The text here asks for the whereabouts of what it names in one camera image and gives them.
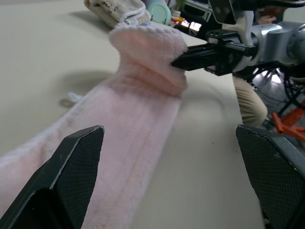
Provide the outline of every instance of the person's leg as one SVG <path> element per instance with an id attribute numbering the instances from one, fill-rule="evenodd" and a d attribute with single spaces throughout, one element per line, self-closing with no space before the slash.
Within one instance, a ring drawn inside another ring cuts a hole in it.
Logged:
<path id="1" fill-rule="evenodd" d="M 233 77 L 233 82 L 244 125 L 261 125 L 268 114 L 265 104 L 245 80 Z"/>

